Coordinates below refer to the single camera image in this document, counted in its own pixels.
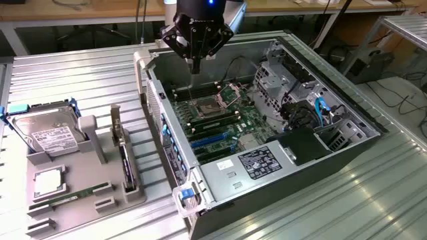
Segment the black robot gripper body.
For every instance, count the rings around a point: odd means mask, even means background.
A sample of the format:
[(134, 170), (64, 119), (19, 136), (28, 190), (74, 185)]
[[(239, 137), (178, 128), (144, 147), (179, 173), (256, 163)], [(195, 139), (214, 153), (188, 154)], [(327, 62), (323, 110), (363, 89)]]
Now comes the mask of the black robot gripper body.
[(179, 0), (176, 2), (175, 26), (191, 44), (196, 57), (198, 41), (207, 25), (224, 24), (224, 0)]

